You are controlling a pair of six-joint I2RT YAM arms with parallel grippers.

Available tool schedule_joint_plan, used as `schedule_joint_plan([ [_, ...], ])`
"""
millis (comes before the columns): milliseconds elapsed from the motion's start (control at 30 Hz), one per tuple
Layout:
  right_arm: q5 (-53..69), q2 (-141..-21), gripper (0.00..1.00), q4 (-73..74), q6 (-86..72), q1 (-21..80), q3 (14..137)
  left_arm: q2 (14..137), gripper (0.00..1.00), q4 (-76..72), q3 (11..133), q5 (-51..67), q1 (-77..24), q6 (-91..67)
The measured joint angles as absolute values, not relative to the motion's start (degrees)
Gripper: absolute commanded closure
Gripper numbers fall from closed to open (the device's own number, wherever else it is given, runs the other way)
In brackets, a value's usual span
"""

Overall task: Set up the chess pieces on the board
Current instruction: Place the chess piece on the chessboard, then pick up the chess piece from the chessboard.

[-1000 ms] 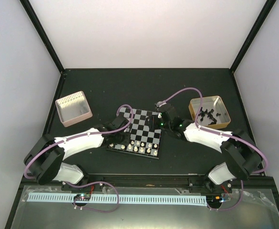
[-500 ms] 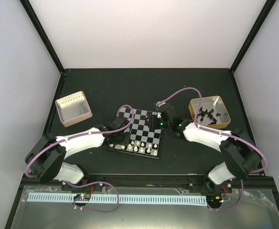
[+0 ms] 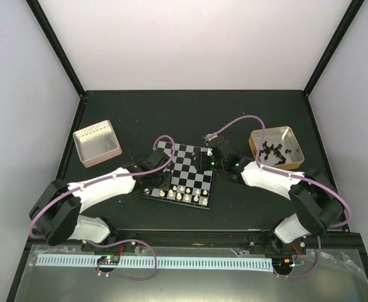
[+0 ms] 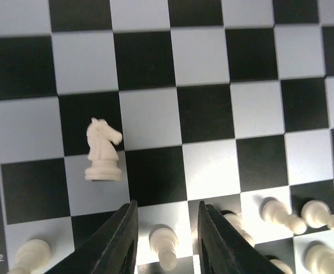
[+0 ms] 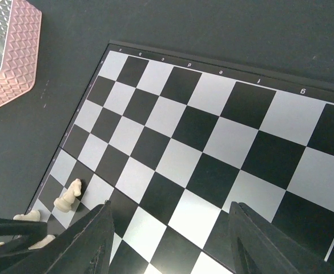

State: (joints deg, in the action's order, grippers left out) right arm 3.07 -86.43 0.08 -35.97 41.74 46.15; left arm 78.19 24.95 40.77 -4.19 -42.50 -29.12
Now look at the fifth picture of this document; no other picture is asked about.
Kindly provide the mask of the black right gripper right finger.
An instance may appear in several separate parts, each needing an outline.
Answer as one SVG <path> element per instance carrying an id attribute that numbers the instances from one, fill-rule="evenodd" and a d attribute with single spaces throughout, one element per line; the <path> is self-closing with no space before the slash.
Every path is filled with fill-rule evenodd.
<path id="1" fill-rule="evenodd" d="M 245 203 L 231 203 L 228 230 L 236 273 L 334 273 Z"/>

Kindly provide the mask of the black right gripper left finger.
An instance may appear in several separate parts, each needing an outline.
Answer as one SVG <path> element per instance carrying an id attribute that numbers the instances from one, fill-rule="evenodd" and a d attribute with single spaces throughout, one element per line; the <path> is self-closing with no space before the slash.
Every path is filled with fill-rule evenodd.
<path id="1" fill-rule="evenodd" d="M 84 215 L 46 246 L 2 273 L 108 273 L 114 239 L 111 202 Z"/>

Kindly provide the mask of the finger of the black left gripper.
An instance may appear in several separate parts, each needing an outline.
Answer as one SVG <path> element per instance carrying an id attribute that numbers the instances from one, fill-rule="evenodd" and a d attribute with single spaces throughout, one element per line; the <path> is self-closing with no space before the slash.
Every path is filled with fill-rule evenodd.
<path id="1" fill-rule="evenodd" d="M 29 247 L 43 240 L 45 235 L 23 235 L 0 246 L 0 259 L 10 256 L 28 257 L 34 251 Z"/>
<path id="2" fill-rule="evenodd" d="M 7 235 L 47 235 L 47 223 L 0 218 L 0 236 Z"/>

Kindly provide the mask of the white knight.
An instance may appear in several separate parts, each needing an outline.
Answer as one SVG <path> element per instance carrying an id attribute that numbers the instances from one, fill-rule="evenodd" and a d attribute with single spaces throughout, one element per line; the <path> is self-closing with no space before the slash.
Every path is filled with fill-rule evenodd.
<path id="1" fill-rule="evenodd" d="M 54 207 L 64 213 L 69 212 L 75 202 L 75 198 L 81 195 L 81 188 L 81 180 L 75 179 L 63 195 L 54 200 Z"/>

